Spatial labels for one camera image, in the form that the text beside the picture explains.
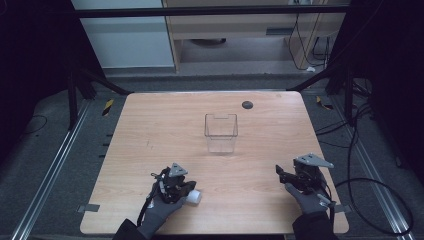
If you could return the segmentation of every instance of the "black bar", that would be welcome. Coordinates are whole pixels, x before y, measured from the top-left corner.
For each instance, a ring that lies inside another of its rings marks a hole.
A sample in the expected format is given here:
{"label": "black bar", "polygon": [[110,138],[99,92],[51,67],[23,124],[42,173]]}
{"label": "black bar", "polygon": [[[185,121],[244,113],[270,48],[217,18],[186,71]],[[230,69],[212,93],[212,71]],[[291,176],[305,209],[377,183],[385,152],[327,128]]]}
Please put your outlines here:
{"label": "black bar", "polygon": [[132,9],[93,9],[64,12],[50,12],[51,15],[78,18],[114,17],[160,17],[198,15],[245,15],[245,14],[295,14],[295,13],[346,13],[362,10],[366,6],[349,4],[332,5],[276,5],[276,6],[214,6],[214,7],[173,7],[173,8],[132,8]]}

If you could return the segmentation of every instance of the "clear plastic container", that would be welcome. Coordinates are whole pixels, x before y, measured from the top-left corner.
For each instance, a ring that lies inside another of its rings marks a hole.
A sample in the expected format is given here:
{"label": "clear plastic container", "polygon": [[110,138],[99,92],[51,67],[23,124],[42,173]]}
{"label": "clear plastic container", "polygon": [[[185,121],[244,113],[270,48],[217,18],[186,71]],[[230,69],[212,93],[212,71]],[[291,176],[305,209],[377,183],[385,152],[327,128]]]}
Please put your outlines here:
{"label": "clear plastic container", "polygon": [[211,153],[232,153],[238,135],[236,114],[206,114],[205,137]]}

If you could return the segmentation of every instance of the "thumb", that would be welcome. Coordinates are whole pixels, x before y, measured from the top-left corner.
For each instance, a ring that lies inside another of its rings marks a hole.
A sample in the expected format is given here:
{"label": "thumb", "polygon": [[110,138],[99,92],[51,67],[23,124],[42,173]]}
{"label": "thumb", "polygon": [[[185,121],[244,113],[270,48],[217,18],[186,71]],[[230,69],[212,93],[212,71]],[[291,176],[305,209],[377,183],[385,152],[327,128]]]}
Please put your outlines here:
{"label": "thumb", "polygon": [[287,192],[289,192],[298,202],[300,202],[303,197],[303,194],[300,193],[299,190],[297,190],[291,183],[286,183],[284,184],[284,186]]}

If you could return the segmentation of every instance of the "white wall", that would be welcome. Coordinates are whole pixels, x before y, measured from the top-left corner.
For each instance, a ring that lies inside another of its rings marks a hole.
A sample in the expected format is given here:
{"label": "white wall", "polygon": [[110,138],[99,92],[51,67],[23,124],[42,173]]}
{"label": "white wall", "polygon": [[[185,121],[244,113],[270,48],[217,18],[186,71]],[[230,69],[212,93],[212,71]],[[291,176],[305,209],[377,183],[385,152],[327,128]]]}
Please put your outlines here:
{"label": "white wall", "polygon": [[[75,9],[157,8],[160,0],[72,0]],[[103,68],[173,67],[164,17],[81,19]]]}

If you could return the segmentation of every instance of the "glove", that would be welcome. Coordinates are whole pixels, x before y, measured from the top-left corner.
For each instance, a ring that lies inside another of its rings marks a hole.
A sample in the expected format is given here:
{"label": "glove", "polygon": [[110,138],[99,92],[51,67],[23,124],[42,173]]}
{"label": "glove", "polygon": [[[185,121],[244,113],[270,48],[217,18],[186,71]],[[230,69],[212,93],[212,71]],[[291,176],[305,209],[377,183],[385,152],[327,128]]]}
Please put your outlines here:
{"label": "glove", "polygon": [[311,192],[299,192],[293,184],[286,183],[284,184],[287,192],[289,192],[297,201],[302,210],[303,214],[309,214],[314,212],[325,212],[327,210],[330,200],[327,199],[327,193],[325,193],[325,187],[327,182],[325,181],[324,175],[320,172],[320,177],[322,180],[322,189],[313,190]]}
{"label": "glove", "polygon": [[163,202],[159,194],[161,193],[155,192],[155,196],[152,199],[153,207],[146,209],[143,223],[137,228],[146,239],[151,239],[155,232],[166,222],[166,219],[180,209],[187,199],[182,197],[176,203],[168,204]]}

